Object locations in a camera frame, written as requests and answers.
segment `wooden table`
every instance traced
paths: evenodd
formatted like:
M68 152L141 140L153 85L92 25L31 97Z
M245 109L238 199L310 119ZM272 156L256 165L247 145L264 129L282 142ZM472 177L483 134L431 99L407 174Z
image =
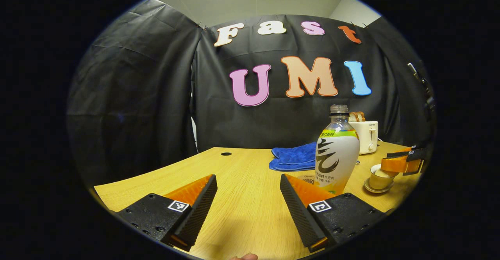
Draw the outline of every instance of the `wooden table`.
M382 212L397 207L414 188L420 174L394 179L384 194L372 194L363 184L370 167L399 146L379 142L375 153L360 155L359 165L344 192L351 192ZM221 153L232 153L224 156ZM175 164L133 178L95 187L104 204L119 211L146 194L167 194L215 174L218 191L205 223L189 254L209 260L255 253L260 260L297 259L310 255L304 248L280 191L280 176L314 175L312 171L280 172L269 169L270 149L211 148Z

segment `toaster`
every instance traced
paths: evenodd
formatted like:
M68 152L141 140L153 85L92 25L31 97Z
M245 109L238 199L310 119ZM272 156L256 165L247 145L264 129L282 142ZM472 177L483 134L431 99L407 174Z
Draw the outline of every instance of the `toaster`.
M378 121L349 121L359 136L359 154L373 153L377 150L379 137Z

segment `blue towel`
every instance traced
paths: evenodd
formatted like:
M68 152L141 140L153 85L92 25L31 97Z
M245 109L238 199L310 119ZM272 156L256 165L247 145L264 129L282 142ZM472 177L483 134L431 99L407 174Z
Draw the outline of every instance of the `blue towel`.
M304 171L314 169L316 165L316 142L295 148L274 148L271 153L275 158L269 168L277 171Z

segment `bottle label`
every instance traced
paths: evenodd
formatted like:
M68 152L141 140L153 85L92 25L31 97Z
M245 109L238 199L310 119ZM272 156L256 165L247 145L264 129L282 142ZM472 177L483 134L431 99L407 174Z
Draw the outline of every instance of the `bottle label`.
M356 130L323 130L316 144L314 184L333 194L342 193L358 155Z

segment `plastic bottle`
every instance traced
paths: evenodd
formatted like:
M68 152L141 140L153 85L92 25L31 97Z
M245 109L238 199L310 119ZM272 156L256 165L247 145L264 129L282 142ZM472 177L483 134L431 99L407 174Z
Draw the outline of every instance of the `plastic bottle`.
M331 123L316 144L314 184L332 194L343 193L359 155L359 136L348 118L347 105L332 105Z

